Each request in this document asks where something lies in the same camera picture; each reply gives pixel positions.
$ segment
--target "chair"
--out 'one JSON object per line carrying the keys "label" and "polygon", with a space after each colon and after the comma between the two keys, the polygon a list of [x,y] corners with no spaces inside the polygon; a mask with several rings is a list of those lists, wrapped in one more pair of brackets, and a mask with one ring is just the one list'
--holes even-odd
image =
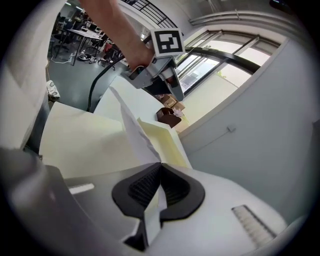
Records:
{"label": "chair", "polygon": [[101,48],[106,43],[108,38],[109,37],[106,34],[104,34],[104,36],[101,37],[101,40],[94,40],[93,39],[93,40],[91,40],[92,45],[90,47],[86,48],[86,49],[92,49],[93,48],[93,49],[96,49],[97,52],[99,51],[99,53],[100,53],[99,48]]}
{"label": "chair", "polygon": [[[58,40],[59,40],[59,43],[62,44],[62,42],[63,42],[63,40],[64,40],[64,32],[66,32],[67,38],[65,39],[64,44],[69,45],[70,43],[73,42],[73,39],[74,39],[74,36],[75,36],[74,34],[71,34],[71,33],[68,34],[68,30],[72,29],[72,27],[73,27],[73,23],[72,23],[71,21],[68,21],[68,22],[66,23],[66,25],[64,25],[63,30],[62,30],[62,33],[61,33],[61,34],[55,34],[55,35],[53,35],[53,37],[54,37],[55,39],[58,39]],[[68,47],[66,47],[65,45],[62,45],[61,48],[67,50],[67,52],[69,52],[69,50],[70,50],[70,49],[69,49]]]}
{"label": "chair", "polygon": [[106,63],[111,64],[116,60],[118,60],[121,56],[122,56],[122,52],[115,44],[113,44],[112,47],[105,52],[105,55],[103,56],[103,58],[98,61],[98,64],[102,62],[103,63],[102,66],[105,67]]}

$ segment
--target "ceiling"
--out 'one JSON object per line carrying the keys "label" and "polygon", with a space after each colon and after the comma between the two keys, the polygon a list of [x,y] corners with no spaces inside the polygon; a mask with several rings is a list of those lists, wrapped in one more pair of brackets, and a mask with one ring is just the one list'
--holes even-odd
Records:
{"label": "ceiling", "polygon": [[137,32],[137,34],[141,34],[141,32],[142,32],[142,30],[143,30],[143,25],[140,23],[140,22],[138,22],[137,20],[135,20],[134,18],[132,18],[131,16],[129,16],[129,15],[126,15],[126,14],[124,14],[125,16],[126,16],[126,18],[128,19],[128,21],[131,23],[131,25],[133,26],[133,28],[134,28],[134,30]]}
{"label": "ceiling", "polygon": [[[202,1],[202,12],[208,12],[208,8],[211,13],[212,9],[208,3],[208,0],[198,0]],[[215,13],[226,12],[226,11],[234,11],[237,9],[238,11],[256,11],[256,12],[264,12],[270,13],[274,15],[279,15],[281,17],[285,17],[290,19],[290,15],[275,9],[270,6],[270,0],[210,0],[213,5],[216,7]]]}
{"label": "ceiling", "polygon": [[72,4],[73,6],[81,7],[81,3],[78,0],[68,0],[68,3]]}
{"label": "ceiling", "polygon": [[[257,11],[265,12],[274,15],[279,15],[284,18],[290,19],[292,16],[275,9],[270,6],[270,0],[174,0],[178,5],[185,9],[185,12],[189,10],[189,16],[191,19],[199,16],[209,15],[212,13],[220,13],[226,11]],[[81,7],[79,0],[68,0],[68,2],[74,6]]]}

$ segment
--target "window frame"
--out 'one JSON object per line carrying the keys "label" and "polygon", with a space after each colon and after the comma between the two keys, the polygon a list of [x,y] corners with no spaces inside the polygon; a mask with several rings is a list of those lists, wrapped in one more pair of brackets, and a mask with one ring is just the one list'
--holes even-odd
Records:
{"label": "window frame", "polygon": [[[217,40],[219,41],[219,37],[223,35],[228,35],[232,38],[234,36],[234,39],[231,40],[223,40],[224,42],[230,42],[230,43],[236,43],[240,44],[237,41],[237,37],[242,37],[242,38],[247,38],[247,42],[242,43],[242,45],[233,53],[227,53],[219,50],[213,50],[209,48],[202,48],[205,46],[208,42],[212,40]],[[204,40],[202,43],[197,45],[197,47],[193,47],[196,45],[199,41]],[[186,67],[184,67],[179,75],[178,78],[181,80],[187,73],[189,73],[190,70],[194,69],[197,67],[197,65],[200,65],[202,63],[202,60],[207,58],[207,59],[212,59],[214,61],[218,61],[219,63],[215,65],[211,70],[209,70],[206,74],[204,74],[199,80],[197,80],[192,86],[190,86],[185,92],[184,96],[188,96],[193,90],[195,90],[198,86],[201,85],[201,83],[208,78],[209,76],[213,76],[216,74],[218,71],[223,69],[226,65],[230,64],[235,66],[236,68],[239,68],[251,75],[257,70],[257,67],[260,68],[260,66],[256,63],[253,63],[250,60],[247,60],[245,58],[240,57],[239,55],[243,53],[246,49],[252,48],[254,50],[260,51],[262,53],[265,53],[267,55],[272,55],[273,52],[268,51],[268,49],[261,49],[261,48],[255,48],[255,45],[257,45],[259,42],[263,42],[271,48],[277,49],[280,44],[277,42],[274,42],[272,40],[269,40],[267,38],[261,37],[258,34],[249,34],[249,33],[242,33],[238,31],[224,31],[224,30],[219,30],[219,31],[209,31],[207,30],[197,38],[195,38],[193,41],[191,41],[189,44],[186,45],[185,49],[187,55],[182,58],[178,63],[177,67],[180,66],[187,58],[189,58],[191,55],[197,55],[200,56],[201,58],[195,58],[195,60],[191,61]]]}

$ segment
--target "table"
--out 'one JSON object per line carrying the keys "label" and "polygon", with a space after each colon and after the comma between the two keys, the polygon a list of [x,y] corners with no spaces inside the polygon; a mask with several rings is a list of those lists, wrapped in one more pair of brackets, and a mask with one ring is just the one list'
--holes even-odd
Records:
{"label": "table", "polygon": [[43,130],[39,154],[64,179],[113,173],[136,166],[123,125],[55,102]]}
{"label": "table", "polygon": [[64,39],[63,39],[63,41],[62,41],[62,43],[61,43],[60,46],[59,46],[58,51],[56,52],[55,57],[58,56],[59,51],[60,51],[60,49],[61,49],[61,46],[65,43],[65,41],[66,41],[66,39],[67,39],[67,37],[69,36],[70,33],[74,33],[74,34],[76,34],[77,36],[82,37],[82,40],[81,40],[81,42],[80,42],[80,44],[79,44],[79,47],[78,47],[78,49],[76,50],[76,54],[75,54],[75,56],[74,56],[74,60],[73,60],[73,64],[72,64],[72,65],[74,66],[74,65],[75,65],[75,62],[76,62],[76,58],[77,58],[78,53],[79,53],[79,50],[80,50],[80,51],[82,50],[82,47],[84,46],[84,44],[85,44],[85,42],[87,41],[87,39],[90,39],[90,40],[91,40],[91,39],[94,39],[94,40],[102,40],[102,39],[98,36],[98,34],[97,34],[97,36],[95,36],[95,35],[93,35],[93,34],[89,34],[89,33],[87,33],[87,32],[81,31],[81,30],[68,29],[68,30],[67,30],[67,33],[66,33],[66,35],[65,35],[65,37],[64,37]]}

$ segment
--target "black plastic part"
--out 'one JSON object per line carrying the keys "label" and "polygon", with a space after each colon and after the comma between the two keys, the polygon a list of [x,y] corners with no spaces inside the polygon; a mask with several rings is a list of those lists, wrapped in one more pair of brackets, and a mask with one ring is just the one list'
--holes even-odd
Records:
{"label": "black plastic part", "polygon": [[[126,216],[131,216],[138,218],[140,220],[144,219],[144,212],[146,207],[141,205],[138,200],[136,200],[139,195],[134,195],[134,192],[131,191],[130,186],[136,182],[138,182],[141,178],[146,176],[152,172],[158,172],[160,170],[161,164],[155,163],[154,165],[146,168],[145,170],[132,175],[129,178],[125,178],[122,181],[118,182],[114,188],[112,189],[112,198],[115,204],[120,208],[122,213]],[[152,191],[154,191],[153,195],[148,197],[151,201],[154,194],[156,193],[160,181],[158,182],[151,182],[150,186],[148,187],[148,193],[151,195]]]}
{"label": "black plastic part", "polygon": [[158,76],[152,81],[152,85],[145,87],[152,95],[160,95],[160,94],[171,94],[170,90],[166,85],[164,85],[164,81]]}
{"label": "black plastic part", "polygon": [[199,181],[160,163],[118,182],[112,190],[112,198],[124,215],[143,220],[145,209],[159,185],[163,187],[168,206],[160,212],[161,222],[189,217],[205,198]]}
{"label": "black plastic part", "polygon": [[160,221],[183,220],[193,214],[205,199],[205,189],[196,179],[163,163],[161,186],[167,209],[160,212]]}
{"label": "black plastic part", "polygon": [[92,94],[94,92],[94,89],[96,87],[96,83],[98,82],[98,80],[109,70],[111,69],[116,63],[118,63],[119,61],[121,61],[122,59],[124,59],[125,56],[122,56],[121,58],[117,59],[115,62],[109,64],[104,70],[101,71],[100,74],[97,75],[97,77],[93,80],[92,85],[90,87],[90,92],[89,92],[89,99],[88,99],[88,107],[86,109],[87,112],[90,112],[91,110],[91,103],[92,103]]}
{"label": "black plastic part", "polygon": [[253,75],[260,66],[250,60],[247,60],[245,58],[242,58],[240,56],[234,55],[232,53],[228,53],[221,50],[216,49],[203,49],[201,47],[186,47],[186,52],[192,51],[192,55],[196,55],[199,57],[212,57],[214,60],[222,60],[225,61],[228,64],[231,64],[245,72],[247,72],[250,75]]}
{"label": "black plastic part", "polygon": [[157,166],[132,183],[128,195],[146,209],[160,186],[160,178],[160,168]]}
{"label": "black plastic part", "polygon": [[146,227],[144,221],[140,221],[138,230],[134,236],[130,236],[124,243],[139,251],[144,251],[148,247]]}

